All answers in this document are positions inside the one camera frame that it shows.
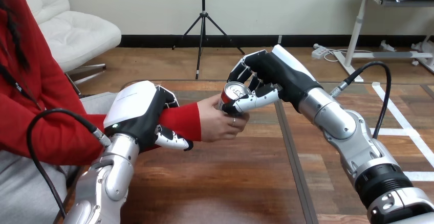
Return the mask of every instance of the white tape line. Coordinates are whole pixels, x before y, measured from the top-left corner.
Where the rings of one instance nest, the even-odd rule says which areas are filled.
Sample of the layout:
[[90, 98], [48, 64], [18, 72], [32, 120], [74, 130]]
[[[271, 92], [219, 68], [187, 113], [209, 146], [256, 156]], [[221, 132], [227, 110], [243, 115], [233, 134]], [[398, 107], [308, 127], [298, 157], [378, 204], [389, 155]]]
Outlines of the white tape line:
[[[374, 133], [375, 128], [371, 128], [371, 134]], [[379, 136], [419, 136], [415, 129], [405, 128], [380, 128]]]
[[[372, 83], [372, 88], [375, 90], [375, 92], [377, 92], [378, 96], [380, 96], [381, 100], [384, 101], [384, 96], [386, 93], [384, 92], [383, 88], [380, 86], [380, 83], [379, 82]], [[402, 115], [402, 113], [398, 110], [398, 108], [395, 106], [395, 104], [391, 99], [389, 99], [387, 108], [390, 110], [392, 115], [395, 117], [395, 119], [404, 129], [413, 129], [413, 127], [410, 125], [410, 123], [407, 121], [404, 115]], [[417, 148], [421, 151], [421, 153], [426, 157], [428, 162], [434, 168], [434, 153], [426, 145], [423, 139], [420, 136], [416, 136], [416, 135], [410, 135], [410, 139], [414, 142]]]
[[408, 172], [408, 171], [404, 171], [404, 174], [412, 182], [434, 182], [434, 172]]

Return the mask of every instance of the white leather armchair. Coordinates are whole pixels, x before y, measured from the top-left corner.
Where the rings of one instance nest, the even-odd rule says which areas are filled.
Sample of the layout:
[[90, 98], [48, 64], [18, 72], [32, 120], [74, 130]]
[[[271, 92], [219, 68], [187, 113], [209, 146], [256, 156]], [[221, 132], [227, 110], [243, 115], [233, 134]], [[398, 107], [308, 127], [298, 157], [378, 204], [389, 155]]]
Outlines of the white leather armchair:
[[[69, 0], [26, 1], [54, 59], [67, 76], [120, 43], [121, 31], [116, 25], [100, 17], [71, 11]], [[105, 64], [79, 69], [83, 71], [87, 67], [105, 69]]]

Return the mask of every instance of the gray pants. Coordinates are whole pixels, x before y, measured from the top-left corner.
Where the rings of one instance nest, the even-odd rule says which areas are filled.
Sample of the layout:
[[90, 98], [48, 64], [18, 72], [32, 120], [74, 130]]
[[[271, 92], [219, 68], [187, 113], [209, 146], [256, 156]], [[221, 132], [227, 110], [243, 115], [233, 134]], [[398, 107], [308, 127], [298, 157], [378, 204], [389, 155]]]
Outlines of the gray pants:
[[[116, 94], [104, 93], [81, 99], [88, 114], [107, 114]], [[67, 195], [66, 179], [75, 166], [42, 163], [62, 200]], [[59, 211], [42, 175], [29, 158], [0, 150], [0, 222], [52, 223]]]

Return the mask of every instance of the white desk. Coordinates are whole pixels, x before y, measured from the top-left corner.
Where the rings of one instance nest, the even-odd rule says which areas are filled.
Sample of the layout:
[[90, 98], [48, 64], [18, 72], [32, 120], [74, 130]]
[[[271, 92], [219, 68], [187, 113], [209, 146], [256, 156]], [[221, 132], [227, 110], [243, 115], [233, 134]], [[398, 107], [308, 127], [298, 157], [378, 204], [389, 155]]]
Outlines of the white desk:
[[[350, 45], [346, 56], [341, 52], [334, 52], [333, 54], [338, 59], [339, 63], [346, 70], [348, 74], [353, 73], [355, 70], [351, 65], [353, 58], [414, 58], [434, 72], [434, 58], [432, 53], [418, 53], [416, 51], [411, 52], [378, 52], [378, 53], [354, 53], [356, 49], [357, 39], [360, 35], [360, 29], [363, 25], [363, 18], [366, 11], [366, 4], [368, 0], [362, 0], [359, 14], [356, 18], [353, 34], [351, 35]], [[434, 0], [419, 0], [419, 1], [402, 1], [396, 2], [396, 0], [373, 0], [378, 5], [384, 7], [434, 7]], [[363, 82], [360, 76], [357, 76], [356, 82]]]

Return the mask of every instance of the robotic arm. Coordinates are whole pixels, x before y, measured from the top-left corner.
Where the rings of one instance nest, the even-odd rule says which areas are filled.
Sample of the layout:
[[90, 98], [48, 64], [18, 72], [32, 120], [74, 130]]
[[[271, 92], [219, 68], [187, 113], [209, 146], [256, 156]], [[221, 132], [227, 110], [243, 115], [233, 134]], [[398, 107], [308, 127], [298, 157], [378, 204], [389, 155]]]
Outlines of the robotic arm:
[[338, 150], [344, 172], [372, 224], [434, 223], [433, 202], [413, 186], [386, 147], [372, 138], [363, 117], [344, 109], [284, 48], [277, 45], [271, 53], [246, 55], [228, 81], [245, 82], [252, 74], [252, 94], [224, 104], [223, 111], [236, 114], [279, 99], [291, 102]]
[[173, 93], [149, 81], [123, 89], [104, 120], [104, 151], [77, 182], [75, 202], [63, 223], [120, 223], [139, 153], [155, 144], [184, 151], [193, 142], [159, 125], [163, 109], [178, 107]]

